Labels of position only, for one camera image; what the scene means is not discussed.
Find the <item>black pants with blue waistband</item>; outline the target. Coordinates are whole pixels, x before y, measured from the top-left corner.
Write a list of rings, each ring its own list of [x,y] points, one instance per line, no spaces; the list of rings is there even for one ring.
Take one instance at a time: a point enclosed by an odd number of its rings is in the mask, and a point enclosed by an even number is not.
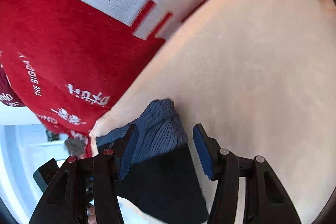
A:
[[[139,138],[128,174],[117,195],[164,223],[203,223],[209,219],[188,138],[174,102],[150,102],[133,121]]]

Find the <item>dark red small cushion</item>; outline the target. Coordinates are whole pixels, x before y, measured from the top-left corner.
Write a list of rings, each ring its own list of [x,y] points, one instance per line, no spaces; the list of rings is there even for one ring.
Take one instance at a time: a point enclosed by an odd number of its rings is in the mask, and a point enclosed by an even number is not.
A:
[[[15,91],[13,91],[2,65],[0,68],[0,100],[4,105],[10,107],[25,106]]]

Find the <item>cream sofa seat cushion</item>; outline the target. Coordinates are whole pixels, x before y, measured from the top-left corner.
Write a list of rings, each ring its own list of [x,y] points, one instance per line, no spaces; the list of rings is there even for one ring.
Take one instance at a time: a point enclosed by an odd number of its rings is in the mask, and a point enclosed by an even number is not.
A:
[[[209,0],[97,120],[92,139],[163,98],[188,134],[201,123],[236,155],[264,156],[312,223],[335,188],[335,4]]]

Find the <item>large red cushion white characters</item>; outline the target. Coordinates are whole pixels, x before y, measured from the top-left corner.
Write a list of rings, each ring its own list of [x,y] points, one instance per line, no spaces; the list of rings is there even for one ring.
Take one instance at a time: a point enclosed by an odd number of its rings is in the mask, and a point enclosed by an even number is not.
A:
[[[53,132],[87,136],[207,0],[1,0],[1,63]]]

